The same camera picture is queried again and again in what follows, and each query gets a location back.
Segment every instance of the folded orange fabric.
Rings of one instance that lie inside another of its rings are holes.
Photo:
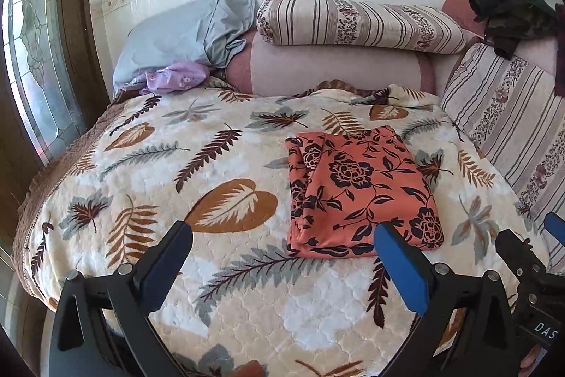
[[[375,256],[373,231],[392,223],[412,246],[444,241],[436,202],[406,145],[389,126],[350,135],[288,138],[290,254],[331,259]]]

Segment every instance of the metal screw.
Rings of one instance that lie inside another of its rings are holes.
[[[449,273],[449,267],[443,262],[438,262],[433,266],[433,269],[440,275],[447,275]]]
[[[72,281],[78,277],[78,270],[70,270],[65,277],[67,280]]]
[[[120,275],[129,275],[130,273],[132,273],[132,270],[133,266],[129,262],[126,262],[125,264],[122,264],[118,267],[118,273]]]
[[[500,280],[500,275],[498,274],[498,272],[495,272],[494,270],[488,270],[487,276],[493,281]]]

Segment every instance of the quilted leaf-print blanket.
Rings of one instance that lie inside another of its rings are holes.
[[[511,300],[517,282],[496,255],[497,233],[512,229],[548,260],[515,193],[435,96],[391,86],[369,96],[325,88],[254,98],[210,80],[115,111],[42,199],[27,203],[15,264],[55,309],[67,271],[105,275],[135,263],[184,219],[194,246],[151,321],[199,375],[226,376],[252,359],[274,377],[375,375],[409,332],[414,315],[378,259],[288,250],[285,140],[301,132],[392,127],[436,200],[445,240],[425,252],[432,262],[468,275],[497,270]]]

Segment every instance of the stripe pattern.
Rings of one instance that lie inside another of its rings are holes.
[[[554,78],[486,44],[471,47],[448,82],[441,108],[474,141],[543,230],[550,211],[565,216],[565,99]],[[552,268],[565,269],[565,248],[545,232]]]
[[[468,34],[432,7],[351,0],[263,0],[257,29],[276,45],[361,45],[453,54]]]

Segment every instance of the gray pillow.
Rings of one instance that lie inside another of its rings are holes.
[[[114,91],[146,70],[178,61],[225,68],[245,47],[256,0],[196,0],[142,21],[129,33],[114,70]]]

